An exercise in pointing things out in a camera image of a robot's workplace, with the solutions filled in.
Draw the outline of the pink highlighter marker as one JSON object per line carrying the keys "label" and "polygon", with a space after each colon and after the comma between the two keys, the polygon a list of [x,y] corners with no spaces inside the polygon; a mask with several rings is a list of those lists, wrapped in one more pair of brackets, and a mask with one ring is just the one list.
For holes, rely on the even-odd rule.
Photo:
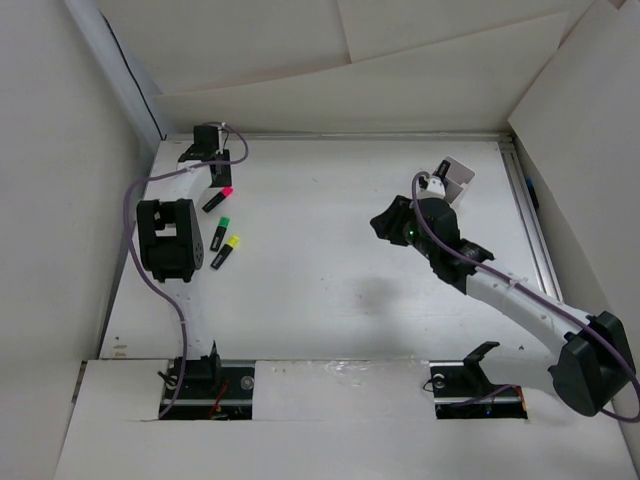
{"label": "pink highlighter marker", "polygon": [[233,193],[233,191],[234,189],[230,186],[222,188],[212,198],[210,198],[205,202],[205,204],[202,206],[202,210],[205,213],[210,213],[218,205],[220,205],[224,200],[226,200]]}

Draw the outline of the orange highlighter marker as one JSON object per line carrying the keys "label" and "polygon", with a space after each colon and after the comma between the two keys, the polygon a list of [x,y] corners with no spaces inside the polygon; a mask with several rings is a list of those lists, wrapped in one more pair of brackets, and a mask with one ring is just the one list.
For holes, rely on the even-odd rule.
{"label": "orange highlighter marker", "polygon": [[438,165],[437,169],[434,171],[433,175],[444,182],[446,180],[446,176],[450,167],[451,163],[448,160],[443,159]]}

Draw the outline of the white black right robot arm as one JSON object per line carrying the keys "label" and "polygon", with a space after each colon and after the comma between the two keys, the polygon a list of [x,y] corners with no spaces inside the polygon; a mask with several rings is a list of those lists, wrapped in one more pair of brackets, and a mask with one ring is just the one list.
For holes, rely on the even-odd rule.
{"label": "white black right robot arm", "polygon": [[379,239],[414,248],[442,282],[537,338],[553,356],[547,368],[552,391],[575,412],[593,417],[627,385],[639,385],[620,319],[570,307],[499,270],[489,250],[461,236],[445,200],[397,196],[370,225]]}

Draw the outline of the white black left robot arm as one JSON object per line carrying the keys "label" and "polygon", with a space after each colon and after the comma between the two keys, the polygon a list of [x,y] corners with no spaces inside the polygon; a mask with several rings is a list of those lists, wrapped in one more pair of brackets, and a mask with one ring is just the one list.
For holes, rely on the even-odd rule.
{"label": "white black left robot arm", "polygon": [[190,386],[201,396],[222,387],[220,357],[198,299],[196,272],[205,260],[205,246],[196,204],[235,163],[222,137],[226,123],[193,128],[193,142],[180,155],[173,171],[141,180],[156,183],[159,195],[135,207],[138,246],[129,248],[143,281],[174,310],[181,337],[181,353],[165,381],[174,389]]}

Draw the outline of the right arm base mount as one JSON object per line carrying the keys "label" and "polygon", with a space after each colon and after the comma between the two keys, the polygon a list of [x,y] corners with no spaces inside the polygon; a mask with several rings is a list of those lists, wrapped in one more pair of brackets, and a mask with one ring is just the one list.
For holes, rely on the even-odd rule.
{"label": "right arm base mount", "polygon": [[429,362],[430,378],[422,390],[433,395],[438,420],[528,418],[520,386],[494,384],[481,362],[499,342],[487,341],[462,360]]}

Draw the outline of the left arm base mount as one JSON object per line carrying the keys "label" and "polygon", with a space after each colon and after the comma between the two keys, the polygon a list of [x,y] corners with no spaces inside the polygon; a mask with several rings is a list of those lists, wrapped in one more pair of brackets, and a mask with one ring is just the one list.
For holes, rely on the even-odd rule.
{"label": "left arm base mount", "polygon": [[164,382],[161,420],[245,421],[252,419],[253,361],[221,361],[219,357],[187,360],[179,389],[181,358],[158,375]]}

